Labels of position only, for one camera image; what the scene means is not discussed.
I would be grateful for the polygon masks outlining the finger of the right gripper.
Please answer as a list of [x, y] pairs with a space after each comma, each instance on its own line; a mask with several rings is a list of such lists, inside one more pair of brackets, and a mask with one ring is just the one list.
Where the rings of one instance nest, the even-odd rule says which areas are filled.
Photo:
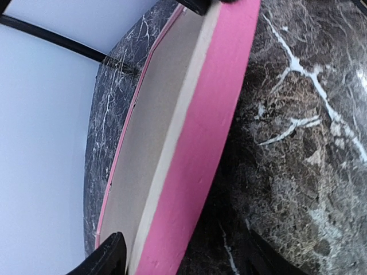
[[176, 1], [200, 16], [205, 15], [212, 4], [211, 0], [176, 0]]

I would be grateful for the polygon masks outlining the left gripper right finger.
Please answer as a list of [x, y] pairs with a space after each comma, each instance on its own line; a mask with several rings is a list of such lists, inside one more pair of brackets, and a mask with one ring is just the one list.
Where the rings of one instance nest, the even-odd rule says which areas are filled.
[[306, 273], [289, 263], [254, 230], [245, 226], [245, 274], [294, 274]]

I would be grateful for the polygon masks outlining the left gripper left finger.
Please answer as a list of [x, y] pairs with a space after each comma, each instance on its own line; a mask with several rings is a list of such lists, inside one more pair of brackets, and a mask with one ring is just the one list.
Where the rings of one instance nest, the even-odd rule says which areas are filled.
[[67, 275], [124, 275], [125, 272], [126, 242], [123, 234], [116, 232]]

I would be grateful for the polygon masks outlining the pink wooden picture frame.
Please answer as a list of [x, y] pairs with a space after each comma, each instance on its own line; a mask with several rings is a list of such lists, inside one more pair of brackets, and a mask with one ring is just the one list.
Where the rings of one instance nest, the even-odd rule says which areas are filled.
[[125, 274], [176, 274], [224, 149], [259, 10], [259, 1], [214, 1], [201, 16]]

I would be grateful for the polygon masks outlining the brown backing board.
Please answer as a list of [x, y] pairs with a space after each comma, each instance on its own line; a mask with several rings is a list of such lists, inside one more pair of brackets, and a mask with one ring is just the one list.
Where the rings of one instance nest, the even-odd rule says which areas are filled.
[[192, 11], [173, 13], [149, 53], [126, 117], [97, 232], [101, 242], [121, 232], [128, 258], [202, 23]]

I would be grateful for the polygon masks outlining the left black corner post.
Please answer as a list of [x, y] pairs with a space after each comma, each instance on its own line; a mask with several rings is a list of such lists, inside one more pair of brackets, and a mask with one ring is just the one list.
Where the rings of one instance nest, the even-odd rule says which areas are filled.
[[103, 62], [107, 56], [77, 41], [7, 15], [1, 15], [1, 24], [66, 48], [97, 62]]

